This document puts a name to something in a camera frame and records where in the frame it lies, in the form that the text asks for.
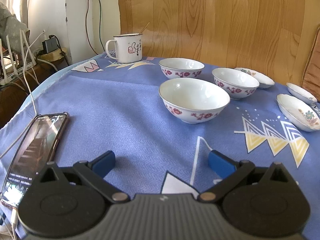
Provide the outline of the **floral saucer plate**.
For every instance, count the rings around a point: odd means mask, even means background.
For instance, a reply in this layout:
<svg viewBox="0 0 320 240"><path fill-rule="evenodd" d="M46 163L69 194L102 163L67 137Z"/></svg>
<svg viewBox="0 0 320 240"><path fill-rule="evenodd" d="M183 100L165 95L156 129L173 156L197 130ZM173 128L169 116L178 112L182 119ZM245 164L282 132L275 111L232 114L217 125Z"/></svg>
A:
<svg viewBox="0 0 320 240"><path fill-rule="evenodd" d="M278 94L277 103L280 111L297 128L306 132L319 131L319 117L306 103L288 94Z"/></svg>
<svg viewBox="0 0 320 240"><path fill-rule="evenodd" d="M250 76L252 76L255 79L257 79L259 81L259 83L260 83L260 85L259 85L260 89L267 89L267 88L270 88L270 87L274 86L274 84L275 84L274 81L270 77L268 77L268 76L266 76L266 75L264 75L264 74L262 74L260 72L257 72L256 70L252 70L252 69L248 69L248 68L242 68L242 67L238 67L238 68L235 68L235 69L239 70L241 72L247 73Z"/></svg>

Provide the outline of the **small white saucer plate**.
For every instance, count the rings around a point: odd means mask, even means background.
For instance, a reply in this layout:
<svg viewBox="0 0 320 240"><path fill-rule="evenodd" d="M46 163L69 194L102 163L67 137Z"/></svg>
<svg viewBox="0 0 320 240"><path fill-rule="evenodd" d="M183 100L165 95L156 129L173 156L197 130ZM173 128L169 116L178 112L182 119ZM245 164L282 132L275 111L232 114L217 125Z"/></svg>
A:
<svg viewBox="0 0 320 240"><path fill-rule="evenodd" d="M307 105L311 105L317 102L317 99L304 88L289 82L286 84L286 86L292 96L295 96L299 100L302 100Z"/></svg>

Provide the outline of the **large floral bowl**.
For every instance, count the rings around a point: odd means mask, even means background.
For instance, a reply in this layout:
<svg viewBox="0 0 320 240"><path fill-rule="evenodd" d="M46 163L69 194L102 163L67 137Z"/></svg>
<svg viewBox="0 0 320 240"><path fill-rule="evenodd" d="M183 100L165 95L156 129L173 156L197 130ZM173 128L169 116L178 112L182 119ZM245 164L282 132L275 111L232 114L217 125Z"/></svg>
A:
<svg viewBox="0 0 320 240"><path fill-rule="evenodd" d="M167 110L188 124L214 119L231 100L219 86L195 78L167 80L160 85L158 92Z"/></svg>

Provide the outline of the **black smartphone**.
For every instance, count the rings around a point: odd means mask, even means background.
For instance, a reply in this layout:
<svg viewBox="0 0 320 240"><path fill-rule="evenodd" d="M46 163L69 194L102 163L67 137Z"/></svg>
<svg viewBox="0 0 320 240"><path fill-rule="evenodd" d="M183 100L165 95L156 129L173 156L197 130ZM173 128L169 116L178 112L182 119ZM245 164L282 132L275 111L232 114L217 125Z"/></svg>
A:
<svg viewBox="0 0 320 240"><path fill-rule="evenodd" d="M33 179L53 159L69 114L38 115L32 121L11 162L1 190L1 203L18 207Z"/></svg>

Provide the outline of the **blue patterned tablecloth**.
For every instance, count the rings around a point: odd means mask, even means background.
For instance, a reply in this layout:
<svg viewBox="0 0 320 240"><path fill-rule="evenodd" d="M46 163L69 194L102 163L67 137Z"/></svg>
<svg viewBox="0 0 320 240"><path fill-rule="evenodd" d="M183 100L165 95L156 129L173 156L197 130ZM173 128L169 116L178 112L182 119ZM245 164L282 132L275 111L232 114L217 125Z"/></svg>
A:
<svg viewBox="0 0 320 240"><path fill-rule="evenodd" d="M159 59L150 57L121 66L101 54L57 72L1 129L1 178L32 118L67 112L57 164L70 166L112 150L116 166L106 180L131 196L186 184L202 192L217 184L220 177L208 165L211 150L257 166L283 163L311 206L303 233L319 239L319 132L300 131L281 113L277 96L287 87L256 90L231 100L212 120L192 125L164 106L158 89L165 81Z"/></svg>

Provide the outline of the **brown cushion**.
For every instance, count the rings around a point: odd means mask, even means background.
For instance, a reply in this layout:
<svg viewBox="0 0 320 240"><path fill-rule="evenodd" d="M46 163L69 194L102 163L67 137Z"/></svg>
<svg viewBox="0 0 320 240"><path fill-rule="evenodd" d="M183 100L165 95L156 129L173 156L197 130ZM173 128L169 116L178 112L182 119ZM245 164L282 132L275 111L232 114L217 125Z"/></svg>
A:
<svg viewBox="0 0 320 240"><path fill-rule="evenodd" d="M302 77L302 87L320 99L320 37L319 27L311 47L311 51Z"/></svg>

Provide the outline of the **white wifi router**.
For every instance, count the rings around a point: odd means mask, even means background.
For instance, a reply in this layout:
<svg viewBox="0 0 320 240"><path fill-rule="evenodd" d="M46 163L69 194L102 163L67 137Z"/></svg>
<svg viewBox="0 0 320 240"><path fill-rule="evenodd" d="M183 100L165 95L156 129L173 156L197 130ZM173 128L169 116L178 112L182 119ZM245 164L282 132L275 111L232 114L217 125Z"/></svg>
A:
<svg viewBox="0 0 320 240"><path fill-rule="evenodd" d="M23 82L23 75L29 75L39 84L34 69L36 66L35 57L30 49L25 31L20 29L14 42L10 42L8 35L5 40L7 49L1 50L1 85L13 83L15 79Z"/></svg>

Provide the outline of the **black power adapter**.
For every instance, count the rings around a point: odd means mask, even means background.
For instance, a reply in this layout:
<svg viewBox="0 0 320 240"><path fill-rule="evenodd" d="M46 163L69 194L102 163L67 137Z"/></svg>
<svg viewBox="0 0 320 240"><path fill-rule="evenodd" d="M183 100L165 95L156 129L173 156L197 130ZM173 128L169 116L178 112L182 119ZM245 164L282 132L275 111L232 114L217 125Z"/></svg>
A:
<svg viewBox="0 0 320 240"><path fill-rule="evenodd" d="M49 35L49 38L42 42L43 54L49 54L58 49L57 39L55 35Z"/></svg>

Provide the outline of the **white enamel mug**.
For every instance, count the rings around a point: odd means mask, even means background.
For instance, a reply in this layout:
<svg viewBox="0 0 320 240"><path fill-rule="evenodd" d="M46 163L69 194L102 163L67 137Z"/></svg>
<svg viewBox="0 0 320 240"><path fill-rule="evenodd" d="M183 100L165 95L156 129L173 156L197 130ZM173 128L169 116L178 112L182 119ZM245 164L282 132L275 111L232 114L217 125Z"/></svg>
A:
<svg viewBox="0 0 320 240"><path fill-rule="evenodd" d="M109 52L109 44L114 43L116 56ZM119 63L134 63L142 59L142 34L122 34L116 35L105 44L106 54L109 58Z"/></svg>

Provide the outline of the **wooden headboard panel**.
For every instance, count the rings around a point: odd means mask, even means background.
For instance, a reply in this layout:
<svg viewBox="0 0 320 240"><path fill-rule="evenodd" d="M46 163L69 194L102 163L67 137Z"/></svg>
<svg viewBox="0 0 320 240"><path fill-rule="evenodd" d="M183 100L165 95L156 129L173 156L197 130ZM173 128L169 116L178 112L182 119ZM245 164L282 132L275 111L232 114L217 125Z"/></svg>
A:
<svg viewBox="0 0 320 240"><path fill-rule="evenodd" d="M319 0L119 0L121 32L143 54L245 67L300 84L319 26Z"/></svg>

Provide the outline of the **spoon in mug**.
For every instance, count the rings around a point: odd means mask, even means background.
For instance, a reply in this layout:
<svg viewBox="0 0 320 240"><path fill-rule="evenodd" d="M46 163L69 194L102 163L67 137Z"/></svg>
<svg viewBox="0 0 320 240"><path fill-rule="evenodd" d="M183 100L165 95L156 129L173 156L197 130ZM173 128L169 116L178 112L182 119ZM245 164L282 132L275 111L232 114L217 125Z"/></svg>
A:
<svg viewBox="0 0 320 240"><path fill-rule="evenodd" d="M148 22L144 27L143 29L139 32L139 35L142 35L143 32L146 30L146 28L149 26L150 22Z"/></svg>

